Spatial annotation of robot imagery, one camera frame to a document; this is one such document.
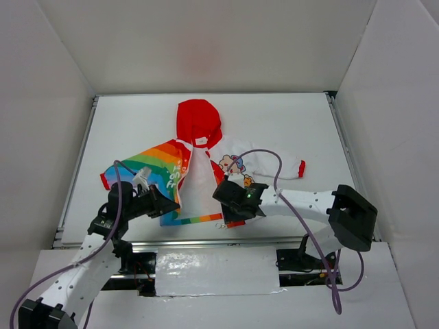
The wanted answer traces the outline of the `rainbow and white hooded jacket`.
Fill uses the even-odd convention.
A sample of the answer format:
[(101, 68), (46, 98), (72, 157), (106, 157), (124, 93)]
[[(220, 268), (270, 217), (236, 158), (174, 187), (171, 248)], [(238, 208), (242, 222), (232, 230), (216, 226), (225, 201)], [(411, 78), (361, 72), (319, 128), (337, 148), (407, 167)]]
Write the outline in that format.
[(250, 186), (258, 175), (283, 180), (304, 175), (304, 160), (278, 154), (276, 159), (254, 143), (224, 135), (217, 109), (205, 99), (190, 99), (178, 105), (175, 138), (110, 166), (100, 178), (110, 190), (117, 180), (133, 182), (145, 169), (147, 183), (180, 204), (159, 217), (162, 227), (222, 220), (227, 228), (235, 228), (244, 225), (244, 219), (214, 200), (214, 190), (227, 173), (242, 187)]

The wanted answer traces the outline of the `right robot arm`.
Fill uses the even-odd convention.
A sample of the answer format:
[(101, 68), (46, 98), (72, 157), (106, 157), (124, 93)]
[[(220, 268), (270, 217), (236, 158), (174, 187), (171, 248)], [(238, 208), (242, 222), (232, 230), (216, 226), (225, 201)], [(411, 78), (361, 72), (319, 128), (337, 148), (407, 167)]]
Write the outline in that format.
[(316, 233), (306, 233), (305, 246), (298, 252), (300, 264), (314, 268), (327, 256), (343, 247), (369, 252), (378, 210), (348, 185), (334, 191), (307, 192), (276, 189), (262, 183), (242, 187), (224, 180), (213, 192), (228, 213), (227, 223), (255, 217), (295, 216), (324, 224)]

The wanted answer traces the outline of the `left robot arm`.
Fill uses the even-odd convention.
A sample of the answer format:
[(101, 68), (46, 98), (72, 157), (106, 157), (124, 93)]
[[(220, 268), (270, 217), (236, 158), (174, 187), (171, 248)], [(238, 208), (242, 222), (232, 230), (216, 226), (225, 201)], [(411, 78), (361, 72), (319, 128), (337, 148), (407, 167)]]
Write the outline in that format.
[(35, 300), (23, 294), (10, 315), (11, 328), (77, 328), (101, 289), (116, 273), (134, 267), (132, 244), (124, 241), (128, 223), (146, 215), (160, 217), (179, 209), (157, 186), (112, 185), (71, 262), (33, 284), (51, 286)]

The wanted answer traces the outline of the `white foil-covered plate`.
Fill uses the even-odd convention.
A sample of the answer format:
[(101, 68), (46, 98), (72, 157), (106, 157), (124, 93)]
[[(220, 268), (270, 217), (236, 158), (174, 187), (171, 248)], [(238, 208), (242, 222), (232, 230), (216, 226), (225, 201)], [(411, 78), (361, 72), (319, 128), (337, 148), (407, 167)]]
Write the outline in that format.
[(269, 295), (281, 291), (274, 247), (160, 248), (157, 296)]

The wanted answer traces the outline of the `aluminium table frame rail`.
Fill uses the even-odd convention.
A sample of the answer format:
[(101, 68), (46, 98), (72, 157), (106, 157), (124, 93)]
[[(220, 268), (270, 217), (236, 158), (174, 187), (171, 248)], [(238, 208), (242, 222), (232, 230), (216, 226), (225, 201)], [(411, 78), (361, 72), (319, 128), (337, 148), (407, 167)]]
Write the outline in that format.
[(229, 238), (229, 239), (176, 239), (176, 240), (133, 240), (124, 237), (137, 249), (153, 247), (217, 247), (234, 245), (299, 245), (301, 236), (286, 236), (273, 238)]

